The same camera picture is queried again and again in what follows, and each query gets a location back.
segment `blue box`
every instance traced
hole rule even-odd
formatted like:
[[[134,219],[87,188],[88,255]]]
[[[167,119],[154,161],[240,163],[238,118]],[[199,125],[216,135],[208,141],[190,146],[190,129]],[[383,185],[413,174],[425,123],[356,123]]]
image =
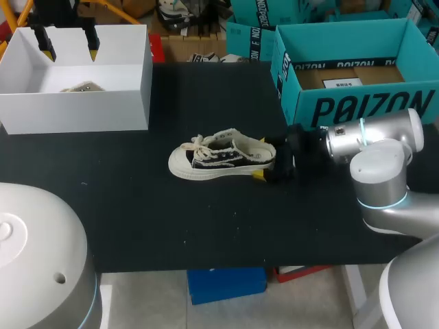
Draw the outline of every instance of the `blue box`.
[[[384,66],[402,82],[304,90],[298,81],[302,70],[389,69]],[[423,123],[439,113],[439,56],[408,19],[278,26],[271,74],[287,123],[308,130],[404,108],[417,109]]]
[[[429,19],[421,19],[418,28],[434,49],[439,50],[439,23],[432,23]]]
[[[226,51],[250,60],[272,60],[276,33],[260,27],[236,23],[231,16],[226,24]]]
[[[268,28],[282,24],[309,23],[308,0],[232,0],[236,22]]]
[[[263,293],[267,276],[263,268],[189,270],[187,282],[192,304]]]
[[[391,19],[411,19],[416,25],[424,12],[423,0],[392,0],[388,14]]]
[[[339,10],[335,10],[334,15],[329,15],[326,22],[371,21],[375,19],[389,18],[389,14],[385,10],[358,12],[354,14],[340,14]]]

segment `white label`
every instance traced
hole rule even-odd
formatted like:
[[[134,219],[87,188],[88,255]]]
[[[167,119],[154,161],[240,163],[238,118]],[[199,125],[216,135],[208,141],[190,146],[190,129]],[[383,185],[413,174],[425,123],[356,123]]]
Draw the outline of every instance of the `white label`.
[[[407,14],[407,18],[411,19],[415,24],[418,24],[421,16],[422,15],[420,14],[418,8],[415,5],[412,5],[409,13]]]
[[[341,87],[354,87],[363,86],[361,80],[358,77],[352,79],[334,79],[334,80],[323,80],[325,88],[341,88]]]

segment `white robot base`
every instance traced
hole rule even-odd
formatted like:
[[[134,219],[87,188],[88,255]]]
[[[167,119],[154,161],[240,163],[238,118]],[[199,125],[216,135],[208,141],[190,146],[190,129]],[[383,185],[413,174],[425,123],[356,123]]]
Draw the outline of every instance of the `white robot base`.
[[[98,329],[99,282],[84,228],[59,197],[0,183],[0,328]]]

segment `white table leg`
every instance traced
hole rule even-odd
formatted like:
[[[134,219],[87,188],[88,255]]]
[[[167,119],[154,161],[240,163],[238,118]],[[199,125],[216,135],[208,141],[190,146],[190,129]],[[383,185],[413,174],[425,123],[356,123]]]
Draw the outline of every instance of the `white table leg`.
[[[367,297],[358,265],[345,265],[342,273],[351,302],[354,329],[373,329],[383,317],[379,304],[379,285]]]

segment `teal cardboard box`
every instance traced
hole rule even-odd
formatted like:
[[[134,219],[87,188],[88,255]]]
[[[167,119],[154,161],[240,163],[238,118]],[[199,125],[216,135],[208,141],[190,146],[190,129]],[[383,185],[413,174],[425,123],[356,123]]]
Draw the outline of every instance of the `teal cardboard box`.
[[[439,50],[439,23],[432,23],[429,19],[421,19],[418,28],[434,49]]]
[[[308,130],[404,108],[423,123],[439,114],[439,56],[407,19],[278,26],[271,74],[288,125]]]
[[[236,22],[268,28],[282,24],[309,23],[308,0],[232,0]]]
[[[226,29],[227,53],[250,60],[272,60],[274,31],[238,24],[234,16],[227,21]]]
[[[372,12],[356,12],[354,14],[340,14],[338,9],[334,15],[329,15],[326,22],[347,22],[347,21],[371,21],[375,19],[389,19],[389,14],[385,10]]]
[[[415,24],[424,14],[423,0],[392,0],[388,14],[391,19],[411,19]]]

